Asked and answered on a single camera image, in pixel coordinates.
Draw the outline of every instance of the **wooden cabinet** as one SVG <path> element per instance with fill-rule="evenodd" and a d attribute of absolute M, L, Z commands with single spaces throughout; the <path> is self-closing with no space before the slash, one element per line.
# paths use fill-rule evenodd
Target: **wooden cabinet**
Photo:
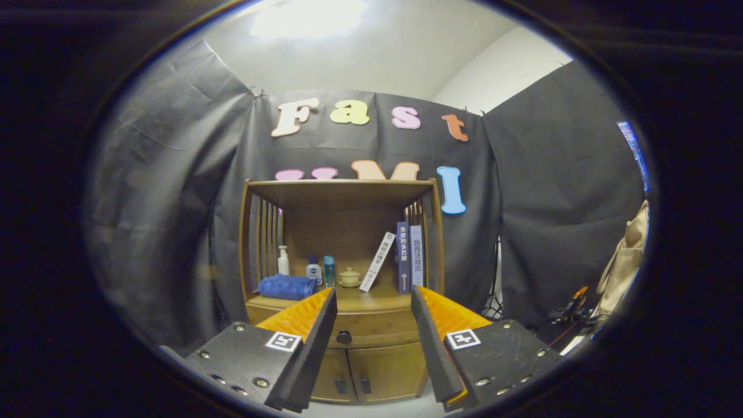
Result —
<path fill-rule="evenodd" d="M 421 343 L 348 351 L 360 402 L 389 401 L 421 394 L 428 373 Z"/>
<path fill-rule="evenodd" d="M 320 373 L 315 381 L 312 399 L 326 402 L 356 402 L 356 391 L 351 380 L 346 351 L 328 348 L 322 358 Z"/>
<path fill-rule="evenodd" d="M 291 275 L 304 276 L 312 255 L 318 260 L 334 256 L 338 272 L 352 267 L 364 274 L 385 232 L 403 219 L 422 227 L 425 286 L 443 294 L 444 242 L 435 179 L 246 181 L 239 242 L 250 322 L 296 303 L 255 291 L 260 280 L 277 273 L 278 245 L 288 247 Z M 428 379 L 426 364 L 410 294 L 398 293 L 392 257 L 369 292 L 338 285 L 336 297 L 338 314 L 313 400 L 365 403 L 420 395 Z M 341 333 L 345 338 L 337 338 Z"/>

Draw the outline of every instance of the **blue letter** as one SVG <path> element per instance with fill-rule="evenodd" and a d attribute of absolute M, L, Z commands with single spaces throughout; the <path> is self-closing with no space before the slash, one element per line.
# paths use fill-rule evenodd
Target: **blue letter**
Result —
<path fill-rule="evenodd" d="M 464 213 L 467 206 L 462 203 L 462 195 L 459 191 L 459 169 L 439 167 L 436 172 L 444 182 L 444 205 L 441 206 L 441 211 L 449 215 Z"/>

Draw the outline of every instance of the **orange letter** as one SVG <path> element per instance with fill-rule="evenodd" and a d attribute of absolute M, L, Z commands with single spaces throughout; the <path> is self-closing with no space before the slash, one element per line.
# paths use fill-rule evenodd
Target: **orange letter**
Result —
<path fill-rule="evenodd" d="M 359 180 L 387 180 L 376 161 L 356 160 L 351 163 L 351 168 L 356 171 Z M 390 180 L 415 180 L 420 169 L 421 167 L 416 163 L 403 161 L 395 167 Z"/>
<path fill-rule="evenodd" d="M 469 139 L 467 134 L 462 133 L 460 127 L 464 128 L 464 122 L 459 120 L 457 115 L 444 115 L 441 119 L 444 119 L 447 122 L 449 125 L 449 133 L 452 134 L 455 139 L 463 142 Z"/>

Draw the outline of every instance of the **teal bottle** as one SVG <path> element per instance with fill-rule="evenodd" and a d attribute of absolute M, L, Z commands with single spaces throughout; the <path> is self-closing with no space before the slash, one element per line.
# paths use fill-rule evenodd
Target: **teal bottle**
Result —
<path fill-rule="evenodd" d="M 325 263 L 325 287 L 335 287 L 335 258 L 326 255 L 322 261 Z"/>

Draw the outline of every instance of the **floor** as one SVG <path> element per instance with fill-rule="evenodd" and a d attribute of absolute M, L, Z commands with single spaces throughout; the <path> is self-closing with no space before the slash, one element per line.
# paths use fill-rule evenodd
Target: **floor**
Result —
<path fill-rule="evenodd" d="M 376 405 L 332 405 L 310 402 L 310 407 L 301 414 L 289 414 L 302 418 L 353 417 L 353 418 L 395 418 L 395 417 L 443 417 L 450 415 L 433 397 L 431 381 L 426 383 L 421 397 Z"/>

